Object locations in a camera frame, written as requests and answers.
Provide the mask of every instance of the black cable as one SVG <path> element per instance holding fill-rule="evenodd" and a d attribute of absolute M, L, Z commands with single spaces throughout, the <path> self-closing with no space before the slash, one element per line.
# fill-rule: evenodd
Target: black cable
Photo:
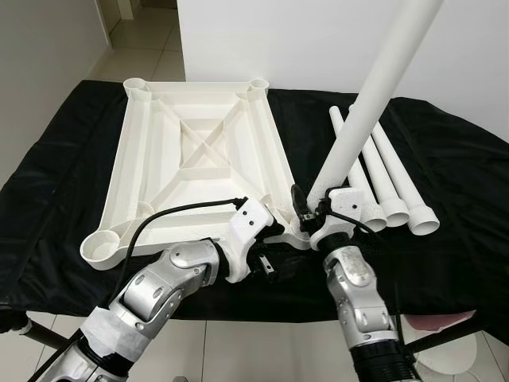
<path fill-rule="evenodd" d="M 133 255 L 134 246 L 136 244 L 136 241 L 138 240 L 138 237 L 141 235 L 143 229 L 147 225 L 149 225 L 152 221 L 156 220 L 157 218 L 169 215 L 170 213 L 175 212 L 181 212 L 186 211 L 188 209 L 200 209 L 203 207 L 213 207 L 217 205 L 235 205 L 235 207 L 238 209 L 241 205 L 244 204 L 246 201 L 246 198 L 239 199 L 227 199 L 223 201 L 205 201 L 201 203 L 194 203 L 191 205 L 182 205 L 179 207 L 174 207 L 172 209 L 165 209 L 163 211 L 154 213 L 152 216 L 147 217 L 138 227 L 138 229 L 134 232 L 132 239 L 129 242 L 129 247 L 127 248 L 126 258 L 124 260 L 124 264 L 122 266 L 122 270 L 120 271 L 119 279 L 117 280 L 117 283 L 115 284 L 115 288 L 113 289 L 113 292 L 111 293 L 108 301 L 106 304 L 101 304 L 99 307 L 107 309 L 107 307 L 115 300 L 115 297 L 120 293 L 122 290 L 123 284 L 125 282 L 125 278 L 127 275 L 127 269 L 129 267 L 130 258 Z M 53 364 L 53 362 L 56 361 L 56 359 L 65 352 L 74 342 L 78 341 L 82 336 L 81 330 L 77 330 L 74 332 L 74 334 L 66 341 L 66 343 L 61 346 L 31 377 L 27 382 L 36 382 L 42 374 Z"/>
<path fill-rule="evenodd" d="M 386 248 L 386 250 L 388 252 L 390 252 L 390 257 L 393 260 L 393 269 L 395 269 L 395 273 L 394 273 L 394 308 L 395 308 L 396 332 L 398 334 L 399 344 L 402 346 L 403 349 L 405 349 L 405 338 L 403 337 L 403 330 L 402 330 L 401 317 L 400 317 L 401 316 L 401 302 L 399 301 L 399 282 L 398 282 L 398 280 L 399 280 L 399 262 L 396 261 L 396 258 L 394 256 L 394 251 L 392 251 L 389 248 L 388 243 L 378 233 L 373 231 L 371 228 L 366 226 L 364 223 L 362 223 L 356 219 L 353 219 L 349 216 L 345 216 L 340 213 L 334 212 L 331 209 L 326 211 L 326 213 L 327 213 L 327 215 L 337 217 L 338 219 L 347 221 L 348 223 L 352 223 L 355 226 L 362 228 L 364 231 L 371 233 L 380 241 L 380 243 L 383 244 L 383 246 Z M 418 378 L 419 380 L 422 380 L 418 374 L 417 369 L 414 366 L 414 363 L 411 360 L 411 357 L 408 357 L 408 354 L 406 354 L 406 356 L 408 358 L 410 367 L 411 367 L 412 372 L 414 373 L 415 377 Z"/>

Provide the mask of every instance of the white plastic table top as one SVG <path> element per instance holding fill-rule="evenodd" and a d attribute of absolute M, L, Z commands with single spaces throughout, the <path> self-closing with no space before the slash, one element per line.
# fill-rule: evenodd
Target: white plastic table top
<path fill-rule="evenodd" d="M 134 231 L 148 216 L 244 196 L 260 200 L 285 226 L 277 241 L 309 247 L 289 226 L 293 177 L 266 99 L 268 86 L 265 80 L 126 80 L 128 103 L 111 182 L 100 225 L 81 244 L 84 260 L 95 269 L 111 269 L 125 258 Z M 234 211 L 217 206 L 163 216 L 140 235 L 134 255 L 158 244 L 221 239 Z"/>

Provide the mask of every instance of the pink object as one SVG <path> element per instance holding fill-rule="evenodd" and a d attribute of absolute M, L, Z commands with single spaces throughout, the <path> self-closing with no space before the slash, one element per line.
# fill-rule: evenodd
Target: pink object
<path fill-rule="evenodd" d="M 406 314 L 405 318 L 414 329 L 426 330 L 428 332 L 440 332 L 445 328 L 449 328 L 459 322 L 471 318 L 475 310 L 457 314 L 436 314 L 433 316 L 419 316 Z"/>

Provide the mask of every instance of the black cloth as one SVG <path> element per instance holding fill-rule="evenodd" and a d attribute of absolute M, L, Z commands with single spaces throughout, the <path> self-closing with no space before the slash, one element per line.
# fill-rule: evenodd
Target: black cloth
<path fill-rule="evenodd" d="M 343 117 L 356 95 L 270 90 L 268 99 L 295 182 L 305 192 L 335 136 L 332 105 Z M 118 266 L 95 271 L 80 257 L 99 225 L 126 109 L 121 84 L 83 81 L 0 192 L 0 303 L 15 310 L 87 315 L 111 292 Z M 489 331 L 509 343 L 509 149 L 483 129 L 421 100 L 391 100 L 381 124 L 427 205 L 441 221 L 429 236 L 357 233 L 394 311 L 483 312 Z M 286 273 L 218 281 L 186 298 L 177 318 L 308 322 L 336 318 L 323 255 L 288 245 L 264 248 Z M 154 257 L 133 258 L 132 275 Z"/>

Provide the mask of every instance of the tiled floor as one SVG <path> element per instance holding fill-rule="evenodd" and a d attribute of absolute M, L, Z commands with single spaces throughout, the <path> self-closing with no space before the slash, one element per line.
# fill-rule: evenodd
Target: tiled floor
<path fill-rule="evenodd" d="M 93 78 L 185 80 L 175 10 L 143 8 L 135 21 L 118 24 L 111 40 L 114 51 Z M 84 320 L 52 314 L 30 315 L 66 337 Z M 502 382 L 502 375 L 507 378 L 509 374 L 509 347 L 489 334 L 478 333 L 476 338 L 478 355 L 472 371 L 483 382 Z M 8 376 L 2 380 L 27 380 L 52 351 L 13 333 L 0 336 L 0 371 Z M 420 370 L 426 382 L 453 380 L 451 376 Z M 130 380 L 171 382 L 175 376 L 186 376 L 189 382 L 356 380 L 337 322 L 170 321 L 133 367 Z M 457 381 L 474 379 L 464 374 Z"/>
<path fill-rule="evenodd" d="M 181 32 L 176 10 L 141 8 L 133 21 L 121 21 L 111 33 L 113 51 L 91 76 L 122 82 L 185 81 Z"/>

